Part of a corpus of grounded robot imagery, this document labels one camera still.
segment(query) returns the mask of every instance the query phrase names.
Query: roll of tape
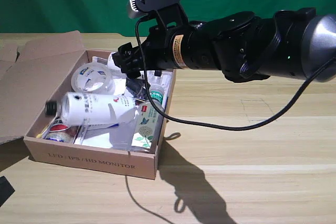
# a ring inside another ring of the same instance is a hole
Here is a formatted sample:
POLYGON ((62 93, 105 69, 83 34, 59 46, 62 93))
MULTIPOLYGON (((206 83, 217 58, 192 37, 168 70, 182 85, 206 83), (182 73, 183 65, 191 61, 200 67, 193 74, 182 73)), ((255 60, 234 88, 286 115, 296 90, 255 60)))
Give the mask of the roll of tape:
POLYGON ((113 93, 111 70, 97 62, 84 64, 72 75, 71 86, 75 92, 80 93, 113 93))

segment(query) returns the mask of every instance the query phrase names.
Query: cardboard box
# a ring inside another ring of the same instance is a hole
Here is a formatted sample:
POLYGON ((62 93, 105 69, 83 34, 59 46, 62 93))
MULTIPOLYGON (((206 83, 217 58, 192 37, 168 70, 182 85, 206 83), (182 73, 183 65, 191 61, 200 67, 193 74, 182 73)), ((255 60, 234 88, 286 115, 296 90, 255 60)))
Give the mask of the cardboard box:
MULTIPOLYGON (((109 54, 109 51, 86 50, 78 31, 29 41, 16 62, 15 46, 1 50, 0 60, 8 63, 1 64, 0 72, 0 143, 23 136, 37 162, 155 179, 166 119, 162 120, 154 154, 35 138, 52 120, 44 115, 45 102, 59 100, 72 90, 70 79, 78 67, 91 62, 93 56, 107 59, 109 54)), ((175 74, 173 71, 166 112, 171 103, 175 74)))

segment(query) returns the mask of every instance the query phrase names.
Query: robotic arm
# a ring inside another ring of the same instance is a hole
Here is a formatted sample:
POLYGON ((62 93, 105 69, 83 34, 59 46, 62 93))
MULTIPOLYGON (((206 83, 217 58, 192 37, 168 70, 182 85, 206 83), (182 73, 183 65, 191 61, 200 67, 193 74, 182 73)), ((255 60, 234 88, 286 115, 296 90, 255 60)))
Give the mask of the robotic arm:
MULTIPOLYGON (((180 0, 130 0, 129 17, 156 19, 141 45, 147 70, 220 70, 235 83, 270 76, 306 80, 336 56, 336 16, 318 16, 315 8, 281 10, 265 19, 239 12, 189 22, 180 0)), ((129 78, 144 70, 139 46, 122 45, 112 57, 129 78)), ((315 81, 335 76, 336 64, 315 81)))

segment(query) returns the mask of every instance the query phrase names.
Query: wooden table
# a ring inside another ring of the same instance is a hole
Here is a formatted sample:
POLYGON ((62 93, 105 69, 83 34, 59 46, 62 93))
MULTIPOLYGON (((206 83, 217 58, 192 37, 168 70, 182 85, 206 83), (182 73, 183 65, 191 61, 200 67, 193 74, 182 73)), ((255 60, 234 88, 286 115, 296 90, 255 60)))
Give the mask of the wooden table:
MULTIPOLYGON (((0 34, 0 46, 45 36, 0 34)), ((116 34, 82 36, 87 48, 135 45, 116 34)), ((220 71, 179 70, 170 115, 253 124, 279 111, 301 83, 234 84, 220 71)), ((276 122, 247 132, 169 122, 156 180, 36 163, 21 141, 4 144, 0 176, 16 192, 0 223, 336 223, 335 95, 336 80, 313 83, 276 122)))

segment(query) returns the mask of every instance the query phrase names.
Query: orange label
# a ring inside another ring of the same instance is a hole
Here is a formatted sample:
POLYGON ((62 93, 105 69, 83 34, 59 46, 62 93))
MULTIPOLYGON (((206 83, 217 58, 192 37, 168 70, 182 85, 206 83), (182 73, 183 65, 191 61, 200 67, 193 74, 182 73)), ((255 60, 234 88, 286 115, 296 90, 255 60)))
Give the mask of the orange label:
POLYGON ((181 43, 183 39, 183 34, 176 35, 173 41, 173 56, 175 59, 175 62, 180 68, 188 68, 187 65, 184 63, 184 60, 182 58, 181 54, 181 43))

